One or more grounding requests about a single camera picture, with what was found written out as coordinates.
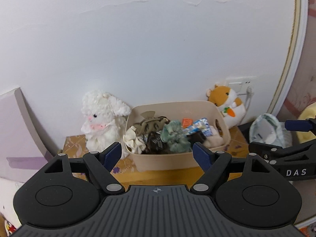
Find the cream scrunchie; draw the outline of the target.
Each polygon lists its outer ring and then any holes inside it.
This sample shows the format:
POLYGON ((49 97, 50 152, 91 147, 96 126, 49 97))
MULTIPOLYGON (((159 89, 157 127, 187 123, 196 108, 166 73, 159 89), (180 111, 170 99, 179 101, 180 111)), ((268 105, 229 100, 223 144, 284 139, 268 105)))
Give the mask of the cream scrunchie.
POLYGON ((130 148, 131 153, 142 154, 146 149, 146 143, 142 135, 137 136, 136 130, 134 126, 131 126, 123 135, 123 141, 130 148))

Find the blue cartoon tissue pack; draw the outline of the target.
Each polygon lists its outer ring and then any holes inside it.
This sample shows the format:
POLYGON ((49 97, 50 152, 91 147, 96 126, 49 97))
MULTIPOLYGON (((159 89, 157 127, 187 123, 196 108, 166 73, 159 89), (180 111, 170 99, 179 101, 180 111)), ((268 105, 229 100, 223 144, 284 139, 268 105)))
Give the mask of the blue cartoon tissue pack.
POLYGON ((197 121, 194 121, 192 125, 183 129, 183 132, 186 135, 191 135, 191 134, 197 133, 198 131, 201 131, 205 137, 209 137, 213 135, 213 132, 211 130, 211 127, 208 123, 207 118, 198 119, 197 121))

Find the green scrunchie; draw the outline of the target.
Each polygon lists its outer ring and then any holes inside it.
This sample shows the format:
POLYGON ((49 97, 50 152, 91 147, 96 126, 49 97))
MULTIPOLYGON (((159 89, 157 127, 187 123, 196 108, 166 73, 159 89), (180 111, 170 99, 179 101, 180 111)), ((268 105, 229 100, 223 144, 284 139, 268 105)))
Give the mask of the green scrunchie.
POLYGON ((172 120, 169 124, 165 124, 162 129, 161 140, 167 143, 169 153, 185 153, 191 150, 191 144, 178 120, 172 120))

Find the brown plaid scrunchie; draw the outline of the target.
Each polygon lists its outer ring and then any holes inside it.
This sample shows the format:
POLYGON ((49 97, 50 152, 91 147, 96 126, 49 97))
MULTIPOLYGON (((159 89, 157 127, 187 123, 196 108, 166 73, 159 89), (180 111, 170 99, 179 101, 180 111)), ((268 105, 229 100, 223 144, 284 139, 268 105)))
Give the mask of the brown plaid scrunchie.
POLYGON ((161 140, 161 133, 162 131, 151 132, 148 135, 146 148, 142 152, 143 154, 147 154, 147 155, 168 154, 169 148, 168 148, 167 143, 161 140))

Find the taupe hair claw clip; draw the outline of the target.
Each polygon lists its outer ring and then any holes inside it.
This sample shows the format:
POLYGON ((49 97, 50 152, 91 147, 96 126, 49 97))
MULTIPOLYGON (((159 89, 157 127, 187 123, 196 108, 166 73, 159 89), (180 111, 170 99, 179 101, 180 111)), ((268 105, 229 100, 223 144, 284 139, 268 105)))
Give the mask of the taupe hair claw clip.
POLYGON ((136 136, 158 132, 163 129, 165 124, 169 124, 170 120, 165 116, 155 117, 155 111, 146 111, 140 114, 144 120, 133 124, 136 136))

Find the black small box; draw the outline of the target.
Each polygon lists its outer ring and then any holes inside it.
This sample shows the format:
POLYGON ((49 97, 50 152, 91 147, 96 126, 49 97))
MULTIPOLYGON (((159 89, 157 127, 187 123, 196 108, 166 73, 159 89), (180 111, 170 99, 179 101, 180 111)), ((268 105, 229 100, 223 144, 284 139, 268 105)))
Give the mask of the black small box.
POLYGON ((206 141, 206 137, 204 136, 202 131, 194 132, 187 136, 187 139, 189 143, 191 144, 191 147, 194 146, 195 143, 204 143, 206 141))

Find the orange plastic bottle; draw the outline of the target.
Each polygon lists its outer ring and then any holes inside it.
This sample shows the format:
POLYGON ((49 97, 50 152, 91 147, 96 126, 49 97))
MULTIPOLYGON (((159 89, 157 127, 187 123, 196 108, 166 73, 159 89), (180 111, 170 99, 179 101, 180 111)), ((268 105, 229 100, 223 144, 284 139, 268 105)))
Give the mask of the orange plastic bottle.
POLYGON ((191 118, 183 118, 182 120, 182 127, 187 128, 193 124, 193 119, 191 118))

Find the white plush lamb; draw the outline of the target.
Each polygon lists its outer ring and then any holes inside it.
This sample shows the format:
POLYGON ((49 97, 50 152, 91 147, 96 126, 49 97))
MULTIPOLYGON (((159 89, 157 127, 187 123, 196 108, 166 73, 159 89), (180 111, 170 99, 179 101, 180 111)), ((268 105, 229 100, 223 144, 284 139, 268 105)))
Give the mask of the white plush lamb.
POLYGON ((126 119, 131 108, 114 95, 100 90, 85 93, 81 112, 85 122, 81 127, 89 151, 102 152, 114 142, 122 145, 122 159, 129 154, 123 142, 126 119))

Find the light blue folded blanket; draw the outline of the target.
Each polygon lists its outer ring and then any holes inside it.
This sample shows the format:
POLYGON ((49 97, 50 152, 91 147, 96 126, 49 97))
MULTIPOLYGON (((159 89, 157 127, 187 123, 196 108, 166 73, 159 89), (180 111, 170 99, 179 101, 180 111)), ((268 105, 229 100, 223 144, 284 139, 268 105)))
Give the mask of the light blue folded blanket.
POLYGON ((282 148, 292 146, 291 132, 285 129, 285 123, 274 115, 265 113, 252 122, 249 130, 250 142, 271 144, 282 148))

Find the white phone stand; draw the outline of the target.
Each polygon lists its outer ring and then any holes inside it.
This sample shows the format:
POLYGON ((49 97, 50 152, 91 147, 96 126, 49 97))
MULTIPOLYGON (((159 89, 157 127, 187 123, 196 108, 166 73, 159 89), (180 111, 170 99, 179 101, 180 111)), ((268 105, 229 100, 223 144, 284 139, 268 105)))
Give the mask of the white phone stand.
POLYGON ((264 143, 273 143, 276 139, 274 127, 265 119, 259 122, 257 137, 264 143))

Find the yellow plush blanket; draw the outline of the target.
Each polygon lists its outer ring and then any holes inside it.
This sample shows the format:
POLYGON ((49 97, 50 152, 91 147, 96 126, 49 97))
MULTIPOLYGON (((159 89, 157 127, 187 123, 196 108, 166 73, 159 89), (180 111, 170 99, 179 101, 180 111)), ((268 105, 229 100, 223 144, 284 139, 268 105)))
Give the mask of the yellow plush blanket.
MULTIPOLYGON (((315 118, 316 113, 316 104, 313 103, 307 106, 300 116, 298 117, 299 120, 305 120, 309 118, 315 118)), ((315 134, 311 132, 312 126, 309 122, 302 123, 299 127, 299 131, 297 131, 297 138, 300 143, 308 142, 310 140, 315 139, 315 134)))

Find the orange white hamster plush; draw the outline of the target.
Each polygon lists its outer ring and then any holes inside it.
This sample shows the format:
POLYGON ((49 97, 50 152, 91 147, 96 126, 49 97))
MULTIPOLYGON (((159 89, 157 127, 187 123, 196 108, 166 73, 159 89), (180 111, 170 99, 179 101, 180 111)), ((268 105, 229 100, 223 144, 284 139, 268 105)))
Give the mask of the orange white hamster plush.
POLYGON ((208 101, 217 106, 228 128, 238 126, 246 115, 246 108, 236 92, 228 86, 215 86, 206 91, 208 101))

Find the lavender board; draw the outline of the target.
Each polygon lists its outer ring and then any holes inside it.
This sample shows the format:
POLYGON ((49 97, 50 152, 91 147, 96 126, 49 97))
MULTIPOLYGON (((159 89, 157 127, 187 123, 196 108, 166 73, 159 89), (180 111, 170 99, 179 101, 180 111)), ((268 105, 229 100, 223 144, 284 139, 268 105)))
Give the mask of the lavender board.
POLYGON ((40 139, 20 88, 1 95, 1 177, 26 182, 52 154, 40 139))

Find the white wall socket plate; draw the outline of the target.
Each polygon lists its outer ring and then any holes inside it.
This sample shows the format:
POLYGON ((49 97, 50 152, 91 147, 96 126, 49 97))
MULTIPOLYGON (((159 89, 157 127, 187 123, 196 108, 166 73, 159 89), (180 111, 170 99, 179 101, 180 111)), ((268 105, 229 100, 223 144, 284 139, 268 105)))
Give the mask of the white wall socket plate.
POLYGON ((253 84, 255 80, 255 76, 228 78, 226 80, 226 85, 233 89, 238 96, 252 95, 254 91, 253 84))

